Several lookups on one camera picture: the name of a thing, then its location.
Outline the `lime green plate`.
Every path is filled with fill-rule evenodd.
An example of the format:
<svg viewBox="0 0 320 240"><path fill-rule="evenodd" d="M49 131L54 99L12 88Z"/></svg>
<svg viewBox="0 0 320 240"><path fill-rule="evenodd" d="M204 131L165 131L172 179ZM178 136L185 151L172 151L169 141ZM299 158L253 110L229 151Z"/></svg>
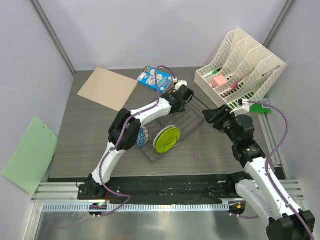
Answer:
<svg viewBox="0 0 320 240"><path fill-rule="evenodd" d="M157 140L156 152L163 154L171 150L180 139L181 131L178 127L166 130Z"/></svg>

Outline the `blue patterned bowl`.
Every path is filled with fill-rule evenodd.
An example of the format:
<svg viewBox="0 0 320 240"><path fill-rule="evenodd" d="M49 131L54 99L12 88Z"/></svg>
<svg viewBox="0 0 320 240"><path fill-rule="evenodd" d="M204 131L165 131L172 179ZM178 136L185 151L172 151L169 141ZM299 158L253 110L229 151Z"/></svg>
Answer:
<svg viewBox="0 0 320 240"><path fill-rule="evenodd" d="M141 127L138 133L138 137L135 143L136 147L142 148L149 140L149 131L145 126Z"/></svg>

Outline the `white plate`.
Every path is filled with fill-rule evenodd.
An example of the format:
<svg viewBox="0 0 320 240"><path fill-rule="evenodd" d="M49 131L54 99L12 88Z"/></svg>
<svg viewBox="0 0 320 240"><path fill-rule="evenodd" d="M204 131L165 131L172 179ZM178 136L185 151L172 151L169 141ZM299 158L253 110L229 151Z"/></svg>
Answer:
<svg viewBox="0 0 320 240"><path fill-rule="evenodd" d="M156 144L157 144L158 138L159 138L166 130L168 130L168 129L170 129L170 128L174 128L174 127L176 127L174 124L169 125L169 126L165 127L164 129L162 129L162 130L156 135L156 137L155 137L154 140L153 140L153 144L152 144L154 149L156 149Z"/></svg>

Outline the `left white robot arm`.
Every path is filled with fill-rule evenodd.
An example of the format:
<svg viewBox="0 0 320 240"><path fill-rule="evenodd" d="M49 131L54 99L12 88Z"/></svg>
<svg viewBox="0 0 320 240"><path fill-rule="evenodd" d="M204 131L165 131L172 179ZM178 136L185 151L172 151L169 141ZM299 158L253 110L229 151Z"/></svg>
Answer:
<svg viewBox="0 0 320 240"><path fill-rule="evenodd" d="M177 90L159 95L157 100L144 107L121 109L108 130L105 152L88 177L89 194L97 200L102 199L107 192L105 184L120 158L136 144L140 129L160 117L182 112L193 96L194 91L183 84Z"/></svg>

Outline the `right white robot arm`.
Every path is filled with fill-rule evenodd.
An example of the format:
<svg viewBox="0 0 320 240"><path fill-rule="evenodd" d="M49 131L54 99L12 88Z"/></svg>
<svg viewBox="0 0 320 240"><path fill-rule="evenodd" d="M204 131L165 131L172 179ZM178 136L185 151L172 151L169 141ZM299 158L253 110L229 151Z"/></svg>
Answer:
<svg viewBox="0 0 320 240"><path fill-rule="evenodd" d="M273 172L268 157L254 139L253 119L223 105L203 110L206 122L233 143L234 158L245 169L226 179L226 193L242 197L266 226L270 240L313 240L316 219L288 194Z"/></svg>

